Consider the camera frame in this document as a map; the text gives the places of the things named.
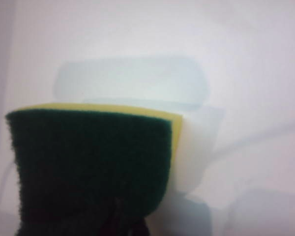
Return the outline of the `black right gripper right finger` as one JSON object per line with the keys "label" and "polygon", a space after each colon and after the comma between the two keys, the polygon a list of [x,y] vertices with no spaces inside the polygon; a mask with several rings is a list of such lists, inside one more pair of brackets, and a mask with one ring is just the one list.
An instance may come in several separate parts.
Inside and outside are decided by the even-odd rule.
{"label": "black right gripper right finger", "polygon": [[144,218],[134,224],[134,236],[150,236],[149,229]]}

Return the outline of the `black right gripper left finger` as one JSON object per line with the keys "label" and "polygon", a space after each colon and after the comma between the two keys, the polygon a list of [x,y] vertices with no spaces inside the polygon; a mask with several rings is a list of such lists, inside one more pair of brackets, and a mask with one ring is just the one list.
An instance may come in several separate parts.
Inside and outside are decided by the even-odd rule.
{"label": "black right gripper left finger", "polygon": [[115,198],[114,211],[114,235],[130,236],[132,233],[133,219],[131,219],[124,211],[123,200]]}

